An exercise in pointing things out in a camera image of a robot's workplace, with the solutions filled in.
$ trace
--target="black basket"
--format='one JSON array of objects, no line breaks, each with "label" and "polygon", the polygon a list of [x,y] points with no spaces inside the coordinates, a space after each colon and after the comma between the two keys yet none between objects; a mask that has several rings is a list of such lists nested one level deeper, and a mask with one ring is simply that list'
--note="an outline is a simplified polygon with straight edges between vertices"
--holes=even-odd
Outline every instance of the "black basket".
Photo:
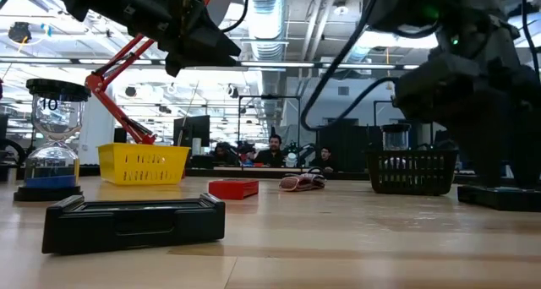
[{"label": "black basket", "polygon": [[376,193],[442,195],[451,190],[456,150],[366,151],[370,182]]}]

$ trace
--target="computer monitor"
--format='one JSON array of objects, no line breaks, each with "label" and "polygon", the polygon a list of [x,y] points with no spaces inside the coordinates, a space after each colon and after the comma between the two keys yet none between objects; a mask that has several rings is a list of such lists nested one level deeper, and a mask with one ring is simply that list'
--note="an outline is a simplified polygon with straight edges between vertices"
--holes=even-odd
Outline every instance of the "computer monitor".
[{"label": "computer monitor", "polygon": [[[193,138],[201,139],[201,146],[210,146],[210,116],[197,116],[175,119],[173,127],[173,145],[192,146]],[[183,132],[182,140],[178,143],[178,136]]]}]

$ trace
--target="hourglass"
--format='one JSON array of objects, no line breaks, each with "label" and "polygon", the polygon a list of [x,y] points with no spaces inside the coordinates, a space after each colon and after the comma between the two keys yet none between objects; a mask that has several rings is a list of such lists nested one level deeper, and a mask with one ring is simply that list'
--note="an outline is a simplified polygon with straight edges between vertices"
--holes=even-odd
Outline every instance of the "hourglass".
[{"label": "hourglass", "polygon": [[57,201],[81,194],[79,157],[66,140],[82,126],[90,90],[82,85],[51,79],[30,79],[32,124],[47,142],[26,158],[25,185],[15,201]]}]

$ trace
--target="black plastic case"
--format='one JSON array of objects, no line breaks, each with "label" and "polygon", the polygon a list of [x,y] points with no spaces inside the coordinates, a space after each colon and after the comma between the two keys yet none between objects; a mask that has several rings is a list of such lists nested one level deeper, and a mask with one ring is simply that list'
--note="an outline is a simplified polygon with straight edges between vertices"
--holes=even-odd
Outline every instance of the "black plastic case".
[{"label": "black plastic case", "polygon": [[41,251],[84,254],[222,239],[226,204],[198,199],[85,202],[71,196],[46,210]]},{"label": "black plastic case", "polygon": [[496,210],[541,212],[541,192],[519,188],[460,186],[458,200]]}]

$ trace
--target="air duct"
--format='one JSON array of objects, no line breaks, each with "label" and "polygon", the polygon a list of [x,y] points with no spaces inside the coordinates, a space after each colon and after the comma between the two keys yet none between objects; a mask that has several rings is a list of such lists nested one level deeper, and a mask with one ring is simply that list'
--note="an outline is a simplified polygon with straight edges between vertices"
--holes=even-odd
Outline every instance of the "air duct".
[{"label": "air duct", "polygon": [[[249,35],[252,39],[280,40],[284,33],[284,13],[286,0],[250,0]],[[252,53],[258,61],[282,61],[284,45],[281,43],[253,42]],[[281,83],[279,72],[263,71],[263,94],[278,94]],[[276,105],[265,104],[266,117],[276,116]]]}]

